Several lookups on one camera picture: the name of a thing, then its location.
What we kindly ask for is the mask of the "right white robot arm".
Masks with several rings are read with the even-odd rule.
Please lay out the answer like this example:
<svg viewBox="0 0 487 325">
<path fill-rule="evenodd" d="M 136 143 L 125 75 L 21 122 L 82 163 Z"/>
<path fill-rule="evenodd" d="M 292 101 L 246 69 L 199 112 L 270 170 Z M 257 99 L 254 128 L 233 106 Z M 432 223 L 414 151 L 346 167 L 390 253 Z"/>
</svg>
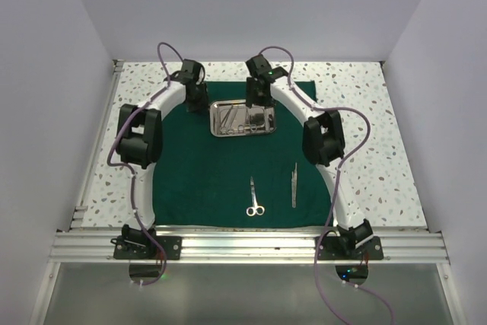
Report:
<svg viewBox="0 0 487 325">
<path fill-rule="evenodd" d="M 351 196 L 351 185 L 341 178 L 342 166 L 351 155 L 345 153 L 341 111 L 349 107 L 324 108 L 303 92 L 282 67 L 272 67 L 264 55 L 246 61 L 246 105 L 270 107 L 282 104 L 303 126 L 302 151 L 320 172 L 332 197 L 331 213 L 336 220 L 335 236 L 323 238 L 320 245 L 339 251 L 346 258 L 356 258 L 373 237 L 370 222 Z"/>
</svg>

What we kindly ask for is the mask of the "steel tweezers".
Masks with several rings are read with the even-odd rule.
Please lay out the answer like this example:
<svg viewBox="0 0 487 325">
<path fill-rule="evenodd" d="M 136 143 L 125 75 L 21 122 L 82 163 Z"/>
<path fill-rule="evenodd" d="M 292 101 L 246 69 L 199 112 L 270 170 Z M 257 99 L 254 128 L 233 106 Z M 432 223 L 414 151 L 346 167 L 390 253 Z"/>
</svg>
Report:
<svg viewBox="0 0 487 325">
<path fill-rule="evenodd" d="M 237 107 L 235 107 L 235 105 L 232 104 L 228 109 L 228 111 L 226 112 L 223 120 L 221 121 L 220 124 L 221 130 L 228 130 L 231 127 L 236 114 L 237 114 Z"/>
</svg>

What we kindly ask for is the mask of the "steel scalpel handle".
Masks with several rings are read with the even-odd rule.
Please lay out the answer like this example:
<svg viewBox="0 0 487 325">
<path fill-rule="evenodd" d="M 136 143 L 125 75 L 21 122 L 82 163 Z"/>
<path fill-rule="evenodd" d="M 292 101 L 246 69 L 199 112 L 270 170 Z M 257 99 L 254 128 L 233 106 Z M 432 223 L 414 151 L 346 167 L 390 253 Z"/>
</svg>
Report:
<svg viewBox="0 0 487 325">
<path fill-rule="evenodd" d="M 295 188 L 295 173 L 291 172 L 291 200 L 295 200 L 296 188 Z"/>
<path fill-rule="evenodd" d="M 294 170 L 291 172 L 291 207 L 297 207 L 297 188 L 298 188 L 298 163 L 294 163 Z"/>
</svg>

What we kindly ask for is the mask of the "steel instrument tray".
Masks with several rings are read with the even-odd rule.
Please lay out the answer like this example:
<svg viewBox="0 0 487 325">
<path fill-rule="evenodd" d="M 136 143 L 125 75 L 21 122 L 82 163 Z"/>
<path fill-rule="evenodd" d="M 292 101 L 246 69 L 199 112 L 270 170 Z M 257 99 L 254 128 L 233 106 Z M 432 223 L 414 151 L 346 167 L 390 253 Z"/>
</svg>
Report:
<svg viewBox="0 0 487 325">
<path fill-rule="evenodd" d="M 273 133 L 276 129 L 275 108 L 260 106 L 248 108 L 245 102 L 245 100 L 220 100 L 212 103 L 209 107 L 211 134 L 218 138 L 227 138 L 251 135 L 268 135 Z M 237 107 L 237 114 L 231 126 L 235 127 L 240 124 L 255 124 L 258 127 L 256 133 L 249 135 L 227 135 L 226 130 L 221 130 L 221 121 L 232 104 Z"/>
</svg>

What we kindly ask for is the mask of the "steel scissors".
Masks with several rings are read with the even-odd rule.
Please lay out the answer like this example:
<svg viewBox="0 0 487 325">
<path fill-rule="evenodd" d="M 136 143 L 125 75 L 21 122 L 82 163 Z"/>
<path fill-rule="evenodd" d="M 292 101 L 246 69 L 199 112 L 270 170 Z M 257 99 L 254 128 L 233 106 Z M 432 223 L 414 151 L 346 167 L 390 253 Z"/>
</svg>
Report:
<svg viewBox="0 0 487 325">
<path fill-rule="evenodd" d="M 250 178 L 250 195 L 251 195 L 251 205 L 247 207 L 246 209 L 246 214 L 249 217 L 253 216 L 262 216 L 265 213 L 265 208 L 260 205 L 257 201 L 256 197 L 256 188 L 255 188 L 255 183 L 253 177 Z"/>
</svg>

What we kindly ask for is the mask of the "green surgical cloth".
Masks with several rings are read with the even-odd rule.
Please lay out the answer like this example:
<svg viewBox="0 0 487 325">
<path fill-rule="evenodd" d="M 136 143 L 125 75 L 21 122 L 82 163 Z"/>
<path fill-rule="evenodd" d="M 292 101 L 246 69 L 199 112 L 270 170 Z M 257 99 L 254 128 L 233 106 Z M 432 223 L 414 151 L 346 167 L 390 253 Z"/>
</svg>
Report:
<svg viewBox="0 0 487 325">
<path fill-rule="evenodd" d="M 225 228 L 296 228 L 326 221 L 330 195 L 320 172 L 302 152 L 302 126 L 281 104 L 268 135 L 218 138 L 208 113 L 175 107 L 162 121 L 164 146 L 154 169 L 156 225 Z M 291 172 L 298 163 L 297 207 L 291 207 Z M 265 208 L 249 217 L 250 178 Z"/>
</svg>

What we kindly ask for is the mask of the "steel forceps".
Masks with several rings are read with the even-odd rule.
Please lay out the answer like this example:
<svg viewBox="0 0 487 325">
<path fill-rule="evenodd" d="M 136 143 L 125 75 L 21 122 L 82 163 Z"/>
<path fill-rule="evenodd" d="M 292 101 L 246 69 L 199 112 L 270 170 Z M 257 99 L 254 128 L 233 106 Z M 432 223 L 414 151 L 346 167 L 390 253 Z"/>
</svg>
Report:
<svg viewBox="0 0 487 325">
<path fill-rule="evenodd" d="M 246 124 L 246 125 L 238 125 L 238 126 L 231 126 L 226 130 L 227 135 L 249 135 L 256 133 L 258 130 L 257 125 L 255 124 Z"/>
</svg>

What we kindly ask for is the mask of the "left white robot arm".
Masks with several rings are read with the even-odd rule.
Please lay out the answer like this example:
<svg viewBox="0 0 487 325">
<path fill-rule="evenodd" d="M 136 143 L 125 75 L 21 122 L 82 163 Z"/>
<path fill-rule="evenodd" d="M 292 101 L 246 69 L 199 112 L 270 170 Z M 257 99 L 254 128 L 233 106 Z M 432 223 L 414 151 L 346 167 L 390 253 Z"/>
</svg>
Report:
<svg viewBox="0 0 487 325">
<path fill-rule="evenodd" d="M 107 164 L 129 169 L 129 221 L 138 229 L 131 248 L 141 258 L 154 256 L 158 239 L 149 234 L 154 224 L 152 185 L 155 165 L 163 149 L 162 121 L 175 107 L 184 104 L 190 113 L 204 113 L 209 108 L 205 67 L 184 59 L 179 70 L 167 74 L 162 88 L 138 104 L 124 104 L 119 110 L 115 141 Z"/>
</svg>

